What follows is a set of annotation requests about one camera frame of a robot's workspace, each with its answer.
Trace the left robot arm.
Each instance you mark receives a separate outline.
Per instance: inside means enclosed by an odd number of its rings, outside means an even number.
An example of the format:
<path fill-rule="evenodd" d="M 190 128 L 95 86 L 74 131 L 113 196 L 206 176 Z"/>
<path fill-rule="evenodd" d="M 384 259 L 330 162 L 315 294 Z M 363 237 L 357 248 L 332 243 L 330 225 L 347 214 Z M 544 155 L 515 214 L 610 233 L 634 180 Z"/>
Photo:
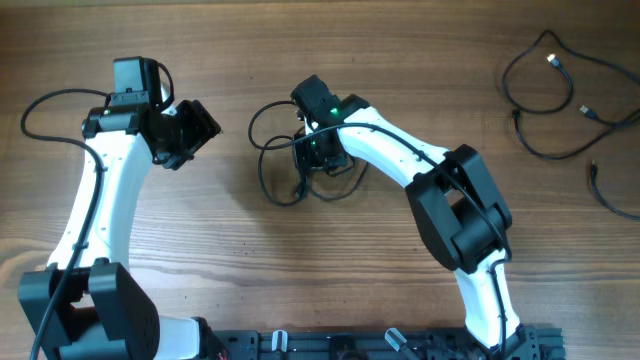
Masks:
<path fill-rule="evenodd" d="M 116 59 L 114 89 L 82 124 L 84 168 L 65 232 L 18 299 L 49 359 L 226 359 L 201 317 L 159 314 L 129 270 L 137 200 L 150 169 L 177 170 L 220 132 L 198 101 L 176 102 L 160 62 Z"/>

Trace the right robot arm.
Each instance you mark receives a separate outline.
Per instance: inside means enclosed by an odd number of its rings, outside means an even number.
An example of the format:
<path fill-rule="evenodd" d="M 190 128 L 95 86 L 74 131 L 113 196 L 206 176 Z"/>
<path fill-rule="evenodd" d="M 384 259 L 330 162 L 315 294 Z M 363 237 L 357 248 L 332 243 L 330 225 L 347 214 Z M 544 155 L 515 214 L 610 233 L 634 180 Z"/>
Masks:
<path fill-rule="evenodd" d="M 506 359 L 521 326 L 505 266 L 512 215 L 479 153 L 431 145 L 386 120 L 363 98 L 332 94 L 316 75 L 291 93 L 305 123 L 305 150 L 315 161 L 343 151 L 403 187 L 419 235 L 456 278 L 465 327 L 488 355 Z"/>

